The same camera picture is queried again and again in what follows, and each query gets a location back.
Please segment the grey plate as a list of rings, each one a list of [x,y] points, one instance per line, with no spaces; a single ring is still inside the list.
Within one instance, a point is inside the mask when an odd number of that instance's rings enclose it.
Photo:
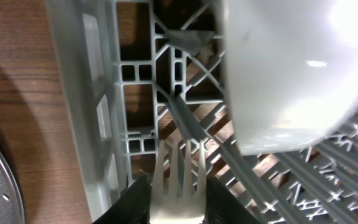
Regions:
[[[356,112],[358,0],[232,0],[221,12],[242,155],[315,145]]]

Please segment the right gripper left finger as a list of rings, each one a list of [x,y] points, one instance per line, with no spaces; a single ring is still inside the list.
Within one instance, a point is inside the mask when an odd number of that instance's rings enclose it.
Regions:
[[[149,179],[143,175],[93,224],[149,224],[150,194]]]

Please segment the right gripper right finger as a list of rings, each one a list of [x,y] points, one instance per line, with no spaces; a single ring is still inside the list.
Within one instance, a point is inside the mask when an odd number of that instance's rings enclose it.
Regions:
[[[207,177],[206,223],[260,224],[215,177]]]

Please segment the white plastic fork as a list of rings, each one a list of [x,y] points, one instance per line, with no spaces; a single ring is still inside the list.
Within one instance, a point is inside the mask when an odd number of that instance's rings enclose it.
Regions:
[[[206,213],[206,158],[204,142],[200,141],[198,178],[196,187],[191,181],[191,142],[186,142],[185,167],[179,174],[179,148],[173,147],[170,160],[168,189],[163,191],[164,153],[167,152],[164,141],[160,141],[154,176],[151,186],[149,223],[158,224],[200,224]]]

